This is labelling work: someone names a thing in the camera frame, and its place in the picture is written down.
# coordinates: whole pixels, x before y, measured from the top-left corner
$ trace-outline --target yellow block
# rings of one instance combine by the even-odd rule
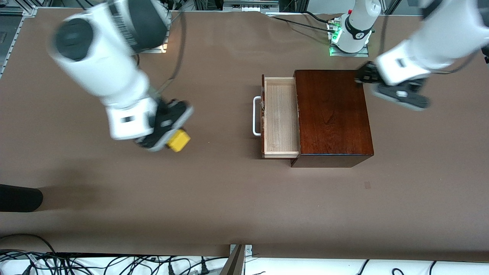
[[[173,137],[166,143],[174,152],[180,152],[190,140],[190,136],[182,129],[179,129]]]

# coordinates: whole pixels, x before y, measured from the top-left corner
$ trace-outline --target power cord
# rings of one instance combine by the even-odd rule
[[[182,61],[183,61],[183,53],[185,51],[185,41],[186,41],[186,36],[187,36],[187,20],[185,19],[185,15],[183,14],[183,11],[180,11],[180,13],[177,15],[181,16],[181,25],[182,25],[182,33],[181,33],[181,41],[180,41],[180,49],[178,50],[178,58],[177,58],[177,64],[175,65],[175,69],[173,70],[172,75],[170,78],[168,78],[163,85],[158,89],[157,94],[161,95],[161,93],[173,82],[173,80],[178,76],[178,73],[180,72],[180,68],[182,66]]]
[[[171,260],[168,262],[168,275],[175,275],[175,272],[173,271]]]
[[[396,274],[396,271],[399,271],[399,273],[400,273],[401,275],[404,275],[404,272],[402,272],[402,270],[400,270],[399,268],[394,268],[394,269],[391,271],[391,274],[392,274],[392,275],[397,275],[397,274]]]
[[[433,261],[431,263],[431,265],[429,266],[429,273],[428,273],[428,275],[431,275],[431,272],[433,271],[433,267],[435,266],[435,264],[436,264],[436,261]]]
[[[431,272],[433,271],[433,267],[435,266],[435,264],[436,264],[436,261],[433,261],[433,262],[431,263],[431,265],[429,266],[429,272],[428,272],[428,275],[431,275]],[[394,269],[392,269],[391,274],[392,274],[392,275],[398,275],[398,274],[396,274],[396,271],[397,271],[397,272],[399,272],[399,273],[400,273],[400,275],[404,275],[404,272],[402,272],[402,270],[400,270],[399,268],[394,268]]]
[[[44,244],[47,245],[47,247],[49,248],[49,250],[51,250],[51,252],[53,254],[56,254],[56,252],[54,251],[53,246],[48,241],[46,241],[44,238],[42,238],[42,237],[40,237],[38,235],[34,235],[34,234],[28,234],[28,233],[10,234],[10,235],[5,235],[5,236],[0,237],[0,240],[5,239],[5,238],[10,238],[10,237],[17,237],[17,236],[33,237],[33,238],[36,238],[36,239],[40,239]]]
[[[458,66],[456,69],[448,70],[448,71],[446,71],[446,70],[436,71],[436,72],[434,72],[434,74],[451,74],[451,73],[459,72],[463,68],[467,67],[467,65],[470,64],[472,62],[472,60],[474,60],[474,57],[476,55],[477,55],[477,51],[473,52],[469,57],[467,57],[467,59],[465,60],[465,62],[462,63],[460,66]]]
[[[39,238],[39,239],[43,240],[43,242],[45,241],[46,245],[48,245],[48,247],[50,247],[50,250],[52,248],[50,243],[48,243],[46,240],[44,240],[43,238],[41,238],[37,235],[12,234],[12,236],[17,236],[17,235],[33,236],[33,237]],[[0,240],[3,238],[6,238],[6,237],[10,237],[10,235],[0,237]],[[93,273],[91,272],[92,269],[104,270],[103,275],[106,275],[106,274],[108,274],[109,267],[118,265],[118,264],[120,264],[120,263],[122,263],[122,262],[124,262],[130,258],[134,258],[134,260],[131,261],[130,264],[127,265],[122,270],[122,272],[119,273],[120,275],[123,275],[123,274],[132,275],[132,274],[134,274],[134,271],[136,270],[136,268],[138,266],[143,266],[143,267],[148,268],[149,270],[151,270],[150,275],[155,275],[155,274],[157,274],[157,272],[159,271],[159,268],[164,263],[176,262],[176,261],[187,261],[189,264],[189,267],[190,267],[188,269],[189,272],[190,272],[190,269],[193,268],[192,263],[188,258],[175,259],[176,256],[170,256],[166,260],[152,260],[151,259],[152,256],[120,256],[120,257],[116,257],[116,258],[112,259],[107,264],[107,266],[105,266],[105,267],[94,267],[94,266],[88,267],[88,266],[84,266],[84,265],[80,264],[79,262],[77,262],[76,258],[70,259],[70,258],[59,257],[57,255],[53,255],[50,253],[25,252],[25,251],[20,251],[20,250],[7,250],[7,249],[0,250],[0,263],[4,262],[6,260],[17,259],[20,256],[27,257],[30,261],[29,267],[23,272],[22,275],[30,275],[30,272],[32,269],[34,269],[34,271],[36,272],[36,275],[42,275],[43,274],[43,273],[40,273],[39,271],[41,271],[41,272],[42,271],[49,271],[50,275],[61,275],[62,273],[64,273],[65,275],[75,275],[74,271],[78,271],[78,272],[82,273],[83,275],[93,275]],[[49,259],[53,260],[54,266],[52,265],[52,263],[48,262]],[[36,265],[36,263],[38,261],[43,261],[45,267],[40,267],[40,266]],[[146,264],[146,262],[159,263],[159,264],[158,264],[157,268],[155,268],[153,270],[150,266],[148,266]]]
[[[229,257],[215,257],[215,258],[210,258],[210,259],[205,259],[203,261],[200,261],[200,263],[197,263],[195,265],[192,265],[190,266],[189,268],[187,268],[186,270],[182,271],[179,275],[183,275],[185,274],[185,272],[187,272],[187,274],[190,274],[190,271],[192,270],[192,268],[202,264],[202,263],[205,263],[205,262],[208,262],[208,261],[214,261],[214,260],[219,260],[219,259],[227,259]]]
[[[304,13],[304,14],[309,14],[310,16],[312,16],[314,19],[318,20],[319,22],[326,23],[326,24],[328,24],[328,23],[329,23],[329,21],[328,21],[328,20],[323,20],[323,19],[321,19],[321,18],[317,17],[317,16],[316,16],[314,13],[312,13],[312,12],[309,12],[309,11],[304,11],[304,12],[301,12],[301,13]]]
[[[289,23],[292,23],[292,24],[301,25],[301,26],[308,27],[308,28],[313,28],[313,29],[318,29],[318,30],[322,30],[322,31],[334,33],[334,31],[333,30],[330,30],[330,29],[324,29],[324,28],[319,28],[319,27],[307,25],[307,24],[302,24],[302,23],[299,23],[299,22],[290,21],[290,20],[279,18],[279,17],[275,17],[275,16],[271,16],[271,17],[272,18],[275,18],[277,20],[282,20],[282,21],[289,22]]]
[[[200,262],[202,263],[202,271],[200,272],[200,275],[207,275],[210,273],[210,271],[207,269],[207,265],[204,262],[204,256],[202,256]]]
[[[367,260],[365,260],[365,262],[363,262],[362,268],[360,269],[360,271],[356,275],[362,275],[363,270],[365,269],[365,266],[367,266],[367,263],[369,261],[370,261],[370,259],[367,259]]]

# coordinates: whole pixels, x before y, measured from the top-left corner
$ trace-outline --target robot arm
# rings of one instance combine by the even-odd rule
[[[331,43],[346,53],[356,53],[367,45],[372,26],[380,14],[379,0],[356,0],[351,13],[336,18],[335,35],[330,35]]]
[[[169,13],[157,0],[108,0],[66,18],[51,57],[105,106],[113,139],[160,150],[192,113],[155,93],[133,55],[163,44]]]
[[[356,78],[376,83],[375,95],[418,111],[430,104],[418,93],[429,75],[489,43],[489,0],[424,0],[420,7],[422,27],[362,66]],[[455,32],[457,22],[463,28]]]

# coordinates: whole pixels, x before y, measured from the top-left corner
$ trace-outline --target metal handle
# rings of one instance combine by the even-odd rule
[[[262,97],[261,96],[256,96],[256,97],[253,98],[253,134],[256,137],[261,137],[262,134],[256,132],[256,100],[257,99],[262,99]]]

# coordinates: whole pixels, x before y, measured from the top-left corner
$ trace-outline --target wooden drawer box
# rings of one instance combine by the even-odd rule
[[[292,167],[353,167],[374,155],[363,86],[352,70],[262,75],[261,139],[266,159]]]

